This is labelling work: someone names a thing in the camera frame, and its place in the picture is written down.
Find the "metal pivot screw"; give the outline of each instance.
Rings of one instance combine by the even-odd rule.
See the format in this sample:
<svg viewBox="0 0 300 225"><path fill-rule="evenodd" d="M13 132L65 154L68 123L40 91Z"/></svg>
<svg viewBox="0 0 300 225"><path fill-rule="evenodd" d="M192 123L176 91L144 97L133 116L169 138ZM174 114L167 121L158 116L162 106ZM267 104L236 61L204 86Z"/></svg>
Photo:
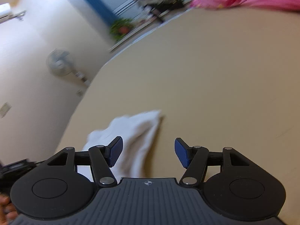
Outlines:
<svg viewBox="0 0 300 225"><path fill-rule="evenodd" d="M182 182L186 185L194 185L195 183L197 183L197 179L193 177L186 177L182 180Z"/></svg>
<svg viewBox="0 0 300 225"><path fill-rule="evenodd" d="M103 185L111 185L115 180L111 177L103 177L100 178L100 183Z"/></svg>

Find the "white wall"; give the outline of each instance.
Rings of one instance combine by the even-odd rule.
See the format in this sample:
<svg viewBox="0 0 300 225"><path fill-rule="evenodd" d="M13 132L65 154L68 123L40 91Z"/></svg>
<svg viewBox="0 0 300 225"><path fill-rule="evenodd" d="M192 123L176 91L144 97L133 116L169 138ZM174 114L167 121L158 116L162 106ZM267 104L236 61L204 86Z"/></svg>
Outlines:
<svg viewBox="0 0 300 225"><path fill-rule="evenodd" d="M75 93L84 86L51 75L47 55L67 48L90 79L110 58L110 45L67 0L19 0L18 8L27 9L23 22L0 24L0 105L12 105L0 119L5 164L51 156L80 101Z"/></svg>

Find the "wall fan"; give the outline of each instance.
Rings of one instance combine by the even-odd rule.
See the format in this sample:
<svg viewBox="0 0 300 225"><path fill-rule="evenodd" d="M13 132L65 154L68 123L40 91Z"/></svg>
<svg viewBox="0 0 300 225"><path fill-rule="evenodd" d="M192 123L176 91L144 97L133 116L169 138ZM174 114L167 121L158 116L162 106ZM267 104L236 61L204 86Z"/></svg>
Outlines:
<svg viewBox="0 0 300 225"><path fill-rule="evenodd" d="M55 49L47 57L46 63L52 74L62 77L73 73L87 87L90 85L85 75L75 69L74 60L68 51Z"/></svg>

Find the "person's hand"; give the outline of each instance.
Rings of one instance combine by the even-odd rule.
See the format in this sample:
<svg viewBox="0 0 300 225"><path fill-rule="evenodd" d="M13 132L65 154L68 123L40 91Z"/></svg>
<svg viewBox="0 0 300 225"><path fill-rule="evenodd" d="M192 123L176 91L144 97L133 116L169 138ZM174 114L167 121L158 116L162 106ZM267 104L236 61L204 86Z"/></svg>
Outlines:
<svg viewBox="0 0 300 225"><path fill-rule="evenodd" d="M18 214L8 196L0 194L0 225L8 225Z"/></svg>

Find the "potted plant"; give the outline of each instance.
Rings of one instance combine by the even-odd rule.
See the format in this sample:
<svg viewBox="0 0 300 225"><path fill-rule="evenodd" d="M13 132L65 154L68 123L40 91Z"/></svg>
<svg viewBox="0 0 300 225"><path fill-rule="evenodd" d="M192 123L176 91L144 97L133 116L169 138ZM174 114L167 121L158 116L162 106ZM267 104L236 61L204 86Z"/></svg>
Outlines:
<svg viewBox="0 0 300 225"><path fill-rule="evenodd" d="M116 20L110 27L110 33L117 41L121 40L133 29L134 26L131 22L132 19L121 18Z"/></svg>

